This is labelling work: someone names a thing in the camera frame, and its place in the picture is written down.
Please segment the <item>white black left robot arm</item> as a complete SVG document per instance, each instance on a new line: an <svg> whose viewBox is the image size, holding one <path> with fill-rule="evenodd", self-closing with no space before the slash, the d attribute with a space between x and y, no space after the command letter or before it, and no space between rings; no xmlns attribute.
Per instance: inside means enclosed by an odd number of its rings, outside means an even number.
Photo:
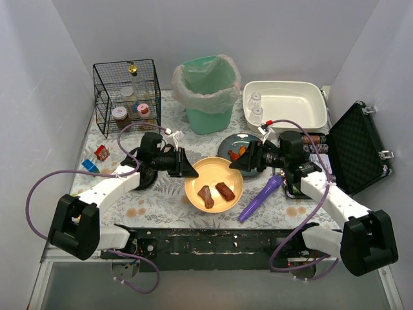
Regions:
<svg viewBox="0 0 413 310"><path fill-rule="evenodd" d="M95 251L136 253L134 230L120 224L104 226L101 223L104 213L126 193L141 188L144 176L150 172L166 171L173 178L199 176L184 148L171 144L162 147L162 140L158 133L145 133L140 146L126 155L109 178L79 196L62 196L57 203L48 242L80 260L90 258Z"/></svg>

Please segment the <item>pink lid spice jar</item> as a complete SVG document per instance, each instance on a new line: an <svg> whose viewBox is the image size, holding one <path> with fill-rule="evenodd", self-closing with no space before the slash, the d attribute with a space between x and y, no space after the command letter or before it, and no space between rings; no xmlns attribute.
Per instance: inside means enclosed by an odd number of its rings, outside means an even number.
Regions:
<svg viewBox="0 0 413 310"><path fill-rule="evenodd" d="M153 125L157 125L157 119L154 117L153 113L150 110L150 107L146 103L140 103L137 106L137 122L143 123L143 125L138 125L139 130L150 130Z"/></svg>

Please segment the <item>clear jar blue label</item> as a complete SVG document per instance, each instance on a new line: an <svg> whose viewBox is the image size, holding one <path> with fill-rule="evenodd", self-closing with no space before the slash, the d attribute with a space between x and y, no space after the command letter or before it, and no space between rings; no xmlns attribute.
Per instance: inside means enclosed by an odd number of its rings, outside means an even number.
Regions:
<svg viewBox="0 0 413 310"><path fill-rule="evenodd" d="M123 105L131 112L136 113L137 96L131 86L122 87L120 90Z"/></svg>

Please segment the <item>brown jar white lid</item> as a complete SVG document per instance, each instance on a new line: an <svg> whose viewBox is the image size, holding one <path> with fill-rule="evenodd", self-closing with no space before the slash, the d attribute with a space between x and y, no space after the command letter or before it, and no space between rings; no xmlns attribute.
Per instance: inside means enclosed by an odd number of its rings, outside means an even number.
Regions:
<svg viewBox="0 0 413 310"><path fill-rule="evenodd" d="M130 116L125 107L119 106L112 110L112 117L116 122L119 130L123 130L125 127L131 124Z"/></svg>

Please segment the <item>yellow plastic plate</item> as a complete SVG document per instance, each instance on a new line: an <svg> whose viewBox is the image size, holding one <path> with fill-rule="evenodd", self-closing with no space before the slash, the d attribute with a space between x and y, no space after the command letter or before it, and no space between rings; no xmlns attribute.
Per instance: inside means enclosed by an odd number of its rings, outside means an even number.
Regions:
<svg viewBox="0 0 413 310"><path fill-rule="evenodd" d="M224 158L209 157L193 164L193 168L199 174L197 178L185 180L185 193L189 202L201 211L209 213L221 213L233 208L243 194L244 181L239 170L229 167L230 161ZM226 201L216 189L218 183L225 185L234 193L235 198ZM211 197L214 200L212 208L206 208L205 202L198 192L204 185L208 185Z"/></svg>

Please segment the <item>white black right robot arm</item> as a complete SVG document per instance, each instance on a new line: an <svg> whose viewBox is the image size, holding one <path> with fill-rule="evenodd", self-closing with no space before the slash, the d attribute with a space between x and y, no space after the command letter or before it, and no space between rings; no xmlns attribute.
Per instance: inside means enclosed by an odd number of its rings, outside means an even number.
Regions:
<svg viewBox="0 0 413 310"><path fill-rule="evenodd" d="M399 255L390 216L356 202L333 182L323 162L309 161L301 138L304 134L302 127L282 132L278 147L251 141L247 150L229 165L239 171L279 168L290 183L318 202L310 216L276 247L269 259L270 270L282 270L274 265L274 260L296 236L301 237L307 249L343 262L354 276L397 262Z"/></svg>

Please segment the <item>clear cup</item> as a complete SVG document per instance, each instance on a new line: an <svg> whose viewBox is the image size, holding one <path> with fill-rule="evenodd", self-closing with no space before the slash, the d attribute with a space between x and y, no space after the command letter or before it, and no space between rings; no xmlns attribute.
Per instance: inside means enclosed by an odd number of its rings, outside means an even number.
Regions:
<svg viewBox="0 0 413 310"><path fill-rule="evenodd" d="M250 95L250 99L247 103L247 107L249 109L252 109L255 106L260 106L261 105L261 93L259 92L253 92Z"/></svg>
<svg viewBox="0 0 413 310"><path fill-rule="evenodd" d="M260 125L263 119L263 109L260 106L255 106L249 115L249 122L254 125Z"/></svg>

